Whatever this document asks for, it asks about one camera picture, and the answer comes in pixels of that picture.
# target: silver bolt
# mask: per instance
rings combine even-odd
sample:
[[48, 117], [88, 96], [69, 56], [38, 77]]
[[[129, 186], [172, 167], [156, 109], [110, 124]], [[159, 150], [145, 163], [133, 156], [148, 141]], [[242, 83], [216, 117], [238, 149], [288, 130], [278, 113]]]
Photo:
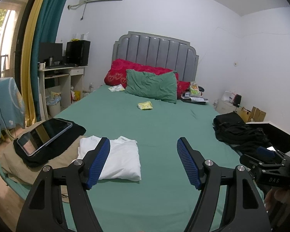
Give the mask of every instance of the silver bolt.
[[238, 169], [238, 171], [241, 171], [241, 172], [245, 171], [245, 167], [242, 165], [238, 165], [237, 169]]
[[214, 165], [214, 162], [212, 162], [211, 160], [208, 159], [205, 161], [205, 165], [212, 166], [212, 165]]
[[74, 165], [79, 166], [83, 163], [83, 161], [81, 159], [75, 160], [74, 161]]
[[48, 172], [50, 170], [50, 166], [45, 166], [45, 167], [43, 167], [43, 171], [44, 172]]

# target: headboard frame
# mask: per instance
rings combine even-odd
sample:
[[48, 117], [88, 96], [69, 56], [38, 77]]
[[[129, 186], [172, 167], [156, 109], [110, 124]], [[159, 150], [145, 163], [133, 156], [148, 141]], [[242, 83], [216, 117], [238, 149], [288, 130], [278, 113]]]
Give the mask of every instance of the headboard frame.
[[178, 72], [180, 81], [194, 81], [199, 56], [189, 42], [140, 32], [128, 32], [113, 48], [112, 62], [124, 59]]

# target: beige clothing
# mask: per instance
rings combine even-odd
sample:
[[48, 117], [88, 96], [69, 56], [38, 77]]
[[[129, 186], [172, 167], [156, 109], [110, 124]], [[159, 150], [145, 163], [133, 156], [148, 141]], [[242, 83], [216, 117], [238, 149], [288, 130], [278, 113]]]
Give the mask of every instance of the beige clothing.
[[[27, 128], [23, 133], [21, 133], [18, 137], [34, 129], [41, 123], [42, 122], [33, 124], [32, 126]], [[79, 140], [84, 137], [85, 136], [78, 137], [66, 151], [64, 151], [60, 156], [51, 159], [45, 165], [49, 165], [54, 169], [70, 165], [70, 163], [73, 160], [77, 159]], [[7, 173], [10, 179], [21, 184], [29, 184], [29, 185], [33, 185], [41, 169], [45, 166], [42, 165], [39, 167], [30, 168], [27, 165], [25, 165], [22, 159], [16, 154], [13, 142], [9, 143], [6, 146], [6, 148], [0, 152], [0, 164], [3, 172]], [[68, 193], [67, 187], [62, 186], [61, 187], [62, 200], [65, 202], [69, 202], [67, 198], [67, 193]]]

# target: red pillow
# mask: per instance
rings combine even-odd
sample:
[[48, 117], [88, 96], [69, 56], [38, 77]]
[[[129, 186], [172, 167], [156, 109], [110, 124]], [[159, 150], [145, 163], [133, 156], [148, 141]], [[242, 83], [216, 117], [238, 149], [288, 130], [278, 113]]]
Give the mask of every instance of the red pillow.
[[180, 99], [182, 94], [189, 88], [190, 82], [177, 81], [177, 99]]
[[[133, 63], [127, 60], [116, 59], [111, 66], [111, 69], [107, 73], [104, 83], [106, 85], [115, 86], [120, 85], [124, 88], [127, 86], [127, 70], [135, 70], [135, 71], [145, 71], [154, 73], [156, 75], [161, 75], [164, 73], [171, 72], [171, 69], [162, 68], [162, 67], [152, 67], [152, 66], [145, 66], [140, 65], [137, 63]], [[175, 73], [176, 80], [178, 81], [178, 74]]]

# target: black speaker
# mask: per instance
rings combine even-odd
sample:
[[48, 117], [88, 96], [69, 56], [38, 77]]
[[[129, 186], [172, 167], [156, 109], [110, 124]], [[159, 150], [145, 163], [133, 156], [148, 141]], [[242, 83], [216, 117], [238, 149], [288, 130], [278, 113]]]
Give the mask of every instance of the black speaker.
[[79, 40], [67, 43], [66, 59], [69, 64], [85, 66], [88, 64], [90, 42]]
[[239, 107], [241, 104], [241, 95], [237, 94], [234, 97], [233, 105]]

